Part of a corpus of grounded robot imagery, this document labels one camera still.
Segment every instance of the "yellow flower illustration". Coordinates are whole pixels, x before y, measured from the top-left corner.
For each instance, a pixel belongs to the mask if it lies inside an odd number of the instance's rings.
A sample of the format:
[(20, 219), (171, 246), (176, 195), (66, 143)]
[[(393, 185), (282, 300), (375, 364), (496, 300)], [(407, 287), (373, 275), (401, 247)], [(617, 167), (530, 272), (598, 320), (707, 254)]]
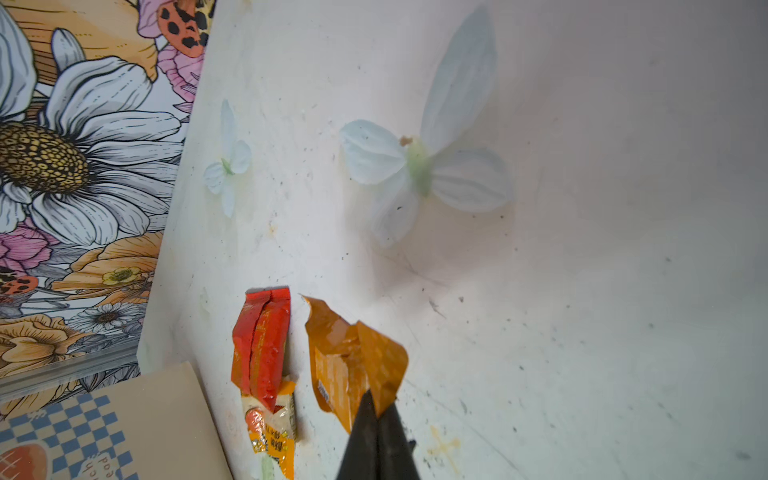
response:
[(157, 78), (157, 47), (136, 31), (139, 11), (125, 0), (0, 0), (35, 53), (38, 80), (53, 85), (58, 76), (51, 53), (56, 28), (69, 30), (88, 60), (115, 57), (140, 65), (150, 80)]
[(4, 319), (0, 324), (0, 378), (69, 359), (75, 356), (67, 354), (69, 347), (87, 335), (66, 326), (60, 316)]
[(55, 400), (65, 393), (76, 389), (79, 384), (79, 380), (72, 380), (64, 385), (41, 390), (40, 392), (23, 396), (20, 399), (3, 403), (0, 405), (0, 420), (13, 419), (25, 413), (36, 412), (46, 406), (51, 400)]
[(107, 295), (107, 303), (146, 303), (152, 287), (163, 233), (121, 238), (105, 248), (93, 249), (75, 261), (72, 273), (53, 290), (72, 292), (67, 300)]
[(141, 272), (137, 266), (126, 266), (118, 268), (114, 272), (105, 273), (101, 276), (104, 285), (119, 285), (121, 283), (130, 283), (136, 280)]

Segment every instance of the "daisy yellow center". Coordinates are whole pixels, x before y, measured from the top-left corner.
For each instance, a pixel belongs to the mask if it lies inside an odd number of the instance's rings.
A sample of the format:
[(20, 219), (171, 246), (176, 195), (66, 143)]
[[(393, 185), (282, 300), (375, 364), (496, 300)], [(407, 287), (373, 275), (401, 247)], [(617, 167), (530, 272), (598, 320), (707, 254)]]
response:
[(88, 184), (85, 155), (33, 124), (0, 124), (0, 170), (17, 185), (49, 194), (71, 194)]
[(111, 323), (117, 320), (119, 317), (115, 312), (102, 313), (96, 318), (96, 323)]

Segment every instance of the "yellow stain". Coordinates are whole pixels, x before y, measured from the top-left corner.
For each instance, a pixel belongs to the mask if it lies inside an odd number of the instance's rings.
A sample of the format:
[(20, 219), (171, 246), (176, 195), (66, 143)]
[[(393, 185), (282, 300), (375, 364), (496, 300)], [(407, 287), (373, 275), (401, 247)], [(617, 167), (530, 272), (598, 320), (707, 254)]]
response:
[(453, 458), (451, 458), (449, 449), (458, 449), (462, 446), (462, 443), (458, 439), (453, 439), (448, 443), (443, 443), (440, 439), (440, 432), (438, 432), (438, 429), (434, 425), (430, 425), (429, 428), (432, 429), (432, 436), (435, 437), (437, 448), (428, 449), (427, 453), (435, 457), (439, 456), (441, 453), (445, 455), (445, 457), (448, 459), (448, 463), (451, 464), (451, 468), (453, 468), (453, 472), (458, 475), (460, 472), (458, 471), (456, 464), (453, 462)]

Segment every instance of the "black tongs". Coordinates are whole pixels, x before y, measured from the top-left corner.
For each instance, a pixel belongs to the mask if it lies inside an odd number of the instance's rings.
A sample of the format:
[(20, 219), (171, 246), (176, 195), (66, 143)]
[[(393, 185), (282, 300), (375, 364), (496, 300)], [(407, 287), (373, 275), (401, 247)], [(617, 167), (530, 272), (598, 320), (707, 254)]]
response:
[(419, 480), (411, 451), (395, 404), (377, 419), (369, 390), (360, 400), (336, 480)]

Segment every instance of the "white daisy illustration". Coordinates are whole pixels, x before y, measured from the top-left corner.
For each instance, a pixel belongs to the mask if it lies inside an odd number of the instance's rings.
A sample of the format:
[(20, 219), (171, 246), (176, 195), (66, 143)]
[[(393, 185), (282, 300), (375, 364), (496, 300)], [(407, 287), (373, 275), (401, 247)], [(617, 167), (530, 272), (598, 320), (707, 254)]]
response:
[(37, 121), (25, 118), (36, 73), (29, 42), (0, 5), (0, 233), (30, 216), (64, 243), (107, 244), (164, 221), (183, 144), (159, 141), (180, 122), (137, 111), (149, 95), (144, 69), (117, 57), (85, 60), (58, 29), (58, 79)]
[(106, 303), (88, 308), (73, 316), (64, 323), (78, 332), (100, 333), (109, 335), (119, 333), (123, 327), (136, 323), (144, 318), (147, 306), (135, 303)]

